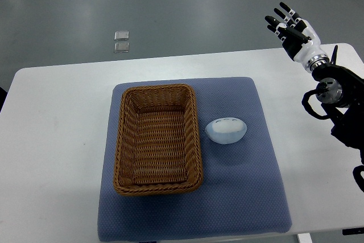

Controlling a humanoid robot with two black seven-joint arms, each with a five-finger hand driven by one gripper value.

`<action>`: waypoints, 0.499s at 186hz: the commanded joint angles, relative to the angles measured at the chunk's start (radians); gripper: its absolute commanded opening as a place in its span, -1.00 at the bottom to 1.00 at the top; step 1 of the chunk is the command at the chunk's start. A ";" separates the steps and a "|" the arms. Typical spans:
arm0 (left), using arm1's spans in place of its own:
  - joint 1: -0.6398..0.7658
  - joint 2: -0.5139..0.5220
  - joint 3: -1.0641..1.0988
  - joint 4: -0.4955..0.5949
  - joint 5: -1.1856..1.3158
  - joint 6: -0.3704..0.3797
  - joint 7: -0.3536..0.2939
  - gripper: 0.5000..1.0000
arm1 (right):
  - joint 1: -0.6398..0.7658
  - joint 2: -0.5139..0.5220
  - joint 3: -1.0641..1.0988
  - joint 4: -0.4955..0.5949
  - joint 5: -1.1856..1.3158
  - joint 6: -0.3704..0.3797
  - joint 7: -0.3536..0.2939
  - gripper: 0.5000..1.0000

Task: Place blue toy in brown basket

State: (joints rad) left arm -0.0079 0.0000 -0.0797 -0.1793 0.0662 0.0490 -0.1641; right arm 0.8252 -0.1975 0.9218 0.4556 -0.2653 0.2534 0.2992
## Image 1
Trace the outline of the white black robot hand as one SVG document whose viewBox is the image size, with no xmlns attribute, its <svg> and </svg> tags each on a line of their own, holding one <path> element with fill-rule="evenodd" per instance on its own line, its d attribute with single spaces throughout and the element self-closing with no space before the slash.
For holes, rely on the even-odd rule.
<svg viewBox="0 0 364 243">
<path fill-rule="evenodd" d="M 274 12 L 279 17 L 265 16 L 267 28 L 282 42 L 282 47 L 292 61 L 300 63 L 311 73 L 319 65 L 329 62 L 321 49 L 321 40 L 310 23 L 284 2 Z"/>
</svg>

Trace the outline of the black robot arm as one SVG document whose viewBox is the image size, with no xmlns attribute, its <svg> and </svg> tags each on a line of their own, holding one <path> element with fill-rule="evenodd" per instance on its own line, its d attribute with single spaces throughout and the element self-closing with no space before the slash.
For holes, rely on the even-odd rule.
<svg viewBox="0 0 364 243">
<path fill-rule="evenodd" d="M 301 101 L 305 111 L 318 120 L 331 120 L 331 135 L 345 146 L 359 150 L 363 162 L 363 78 L 336 64 L 338 46 L 332 58 L 318 59 L 312 77 L 318 82 Z"/>
</svg>

